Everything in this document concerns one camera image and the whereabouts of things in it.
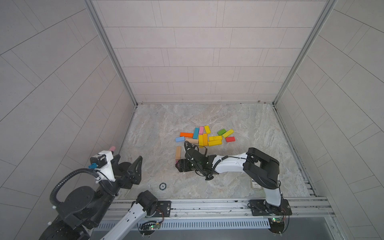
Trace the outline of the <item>light blue block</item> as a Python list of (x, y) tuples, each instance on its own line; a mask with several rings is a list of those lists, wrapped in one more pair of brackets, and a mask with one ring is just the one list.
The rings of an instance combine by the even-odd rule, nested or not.
[(184, 141), (185, 141), (185, 137), (178, 137), (178, 138), (175, 138), (175, 141), (176, 141), (177, 143), (179, 143), (179, 142), (184, 142)]

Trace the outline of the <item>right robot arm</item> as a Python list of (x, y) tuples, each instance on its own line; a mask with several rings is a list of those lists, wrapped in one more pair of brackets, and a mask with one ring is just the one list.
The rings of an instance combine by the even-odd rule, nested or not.
[(247, 152), (234, 156), (206, 156), (194, 148), (188, 148), (185, 158), (176, 161), (176, 168), (181, 173), (199, 173), (207, 181), (222, 173), (246, 173), (264, 189), (268, 207), (281, 206), (280, 162), (256, 148), (249, 148)]

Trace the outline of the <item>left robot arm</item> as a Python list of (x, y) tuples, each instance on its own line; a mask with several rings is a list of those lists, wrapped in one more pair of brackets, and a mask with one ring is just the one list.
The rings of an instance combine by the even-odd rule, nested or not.
[[(133, 163), (120, 163), (120, 155), (114, 155), (114, 148), (102, 151), (90, 158), (90, 166), (74, 170), (65, 176), (52, 190), (50, 202), (58, 212), (56, 219), (49, 224), (40, 236), (41, 240), (88, 240), (91, 230), (97, 228), (110, 208), (120, 189), (131, 189), (142, 179), (143, 158)], [(99, 187), (82, 186), (73, 190), (61, 202), (57, 195), (60, 189), (73, 177), (88, 174), (95, 178)], [(104, 236), (105, 240), (122, 240), (133, 227), (143, 235), (161, 227), (163, 221), (147, 221), (156, 212), (163, 218), (164, 212), (157, 207), (158, 199), (150, 192), (141, 192), (127, 214)]]

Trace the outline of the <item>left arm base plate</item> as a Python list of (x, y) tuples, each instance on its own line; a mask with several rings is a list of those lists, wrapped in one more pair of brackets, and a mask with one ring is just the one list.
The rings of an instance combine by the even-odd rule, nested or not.
[(172, 207), (171, 201), (158, 201), (155, 212), (151, 215), (152, 218), (168, 218)]

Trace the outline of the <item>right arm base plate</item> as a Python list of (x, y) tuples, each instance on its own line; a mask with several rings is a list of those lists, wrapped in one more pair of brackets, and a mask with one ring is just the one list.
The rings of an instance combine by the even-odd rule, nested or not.
[(248, 208), (253, 216), (291, 216), (292, 210), (286, 199), (281, 199), (280, 206), (270, 205), (266, 200), (250, 200)]

